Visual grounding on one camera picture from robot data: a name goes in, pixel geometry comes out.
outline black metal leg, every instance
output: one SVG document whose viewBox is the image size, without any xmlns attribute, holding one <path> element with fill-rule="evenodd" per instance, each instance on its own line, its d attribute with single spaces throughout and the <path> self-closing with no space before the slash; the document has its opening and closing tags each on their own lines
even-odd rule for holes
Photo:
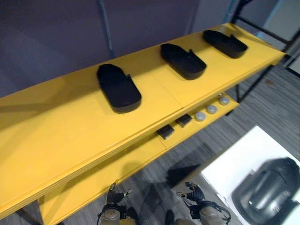
<svg viewBox="0 0 300 225">
<path fill-rule="evenodd" d="M 255 88 L 258 85 L 258 83 L 266 76 L 266 74 L 272 68 L 273 68 L 273 65 L 270 65 L 262 72 L 262 74 L 257 78 L 257 80 L 248 88 L 248 90 L 242 95 L 242 97 L 240 97 L 240 100 L 238 101 L 238 103 L 242 102 L 244 100 L 244 98 L 247 97 L 247 95 L 253 90 L 253 88 Z"/>
<path fill-rule="evenodd" d="M 38 222 L 36 219 L 34 219 L 31 215 L 29 215 L 24 209 L 19 209 L 16 213 L 20 217 L 25 219 L 31 225 L 42 225 L 40 222 Z"/>
<path fill-rule="evenodd" d="M 245 5 L 247 5 L 249 2 L 252 0 L 240 0 L 238 3 L 238 6 L 236 7 L 236 10 L 234 11 L 233 17 L 231 19 L 231 23 L 236 23 L 242 9 L 244 8 Z"/>
<path fill-rule="evenodd" d="M 239 84 L 237 84 L 235 86 L 235 93 L 236 93 L 236 101 L 239 102 L 240 101 L 240 86 L 239 86 Z"/>
</svg>

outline cable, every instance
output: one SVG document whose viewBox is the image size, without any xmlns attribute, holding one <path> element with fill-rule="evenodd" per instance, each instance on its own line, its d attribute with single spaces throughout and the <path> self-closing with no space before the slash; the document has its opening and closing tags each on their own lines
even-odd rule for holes
<svg viewBox="0 0 300 225">
<path fill-rule="evenodd" d="M 99 225 L 99 220 L 100 220 L 101 214 L 102 214 L 102 212 L 97 215 L 98 216 L 97 225 Z"/>
</svg>

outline round knob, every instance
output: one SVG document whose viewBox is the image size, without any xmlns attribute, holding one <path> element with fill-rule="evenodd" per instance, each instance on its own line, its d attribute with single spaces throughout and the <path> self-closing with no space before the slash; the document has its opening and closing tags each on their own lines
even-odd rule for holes
<svg viewBox="0 0 300 225">
<path fill-rule="evenodd" d="M 197 121 L 203 121 L 206 118 L 206 115 L 203 112 L 197 112 L 195 114 L 195 118 Z"/>
<path fill-rule="evenodd" d="M 215 107 L 214 105 L 209 105 L 206 107 L 206 111 L 209 114 L 215 114 L 217 110 L 218 110 L 217 107 Z"/>
<path fill-rule="evenodd" d="M 220 103 L 221 105 L 228 105 L 228 104 L 229 104 L 229 98 L 227 98 L 227 97 L 221 97 L 221 98 L 219 99 L 219 103 Z"/>
</svg>

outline metal frame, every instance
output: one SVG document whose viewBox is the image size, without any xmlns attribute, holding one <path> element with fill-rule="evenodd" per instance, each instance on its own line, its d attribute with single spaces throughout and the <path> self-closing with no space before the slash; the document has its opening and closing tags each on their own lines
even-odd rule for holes
<svg viewBox="0 0 300 225">
<path fill-rule="evenodd" d="M 253 0 L 240 0 L 236 10 L 232 16 L 231 19 L 231 23 L 235 24 L 237 22 L 237 20 L 241 20 L 242 22 L 260 30 L 261 32 L 277 39 L 278 41 L 282 42 L 285 44 L 285 47 L 283 48 L 283 52 L 286 52 L 292 45 L 293 43 L 300 37 L 300 29 L 298 29 L 298 31 L 294 34 L 294 36 L 292 37 L 291 40 L 286 40 L 280 36 L 278 36 L 277 34 L 262 28 L 252 22 L 250 22 L 249 20 L 243 18 L 242 16 L 240 16 L 243 8 L 250 2 L 252 2 Z M 239 85 L 237 84 L 235 86 L 235 92 L 236 92 L 236 100 L 238 103 L 242 102 L 244 100 L 244 98 L 258 85 L 258 83 L 266 76 L 266 74 L 273 68 L 273 65 L 268 66 L 263 72 L 262 74 L 257 78 L 257 80 L 248 88 L 248 90 L 240 97 L 240 88 Z"/>
</svg>

